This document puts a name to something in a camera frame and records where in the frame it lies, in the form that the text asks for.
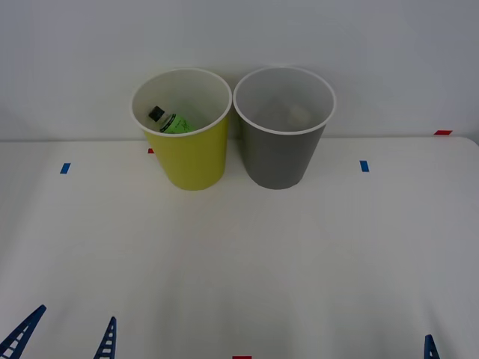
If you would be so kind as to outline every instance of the white wall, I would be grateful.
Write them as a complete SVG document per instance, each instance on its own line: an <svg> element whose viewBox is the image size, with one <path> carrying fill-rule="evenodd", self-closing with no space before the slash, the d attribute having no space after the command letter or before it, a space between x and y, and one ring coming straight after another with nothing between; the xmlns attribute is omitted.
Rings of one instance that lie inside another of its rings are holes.
<svg viewBox="0 0 479 359"><path fill-rule="evenodd" d="M327 78L325 135L479 139L477 0L17 0L0 4L0 139L141 138L129 96L172 67L232 86L265 64Z"/></svg>

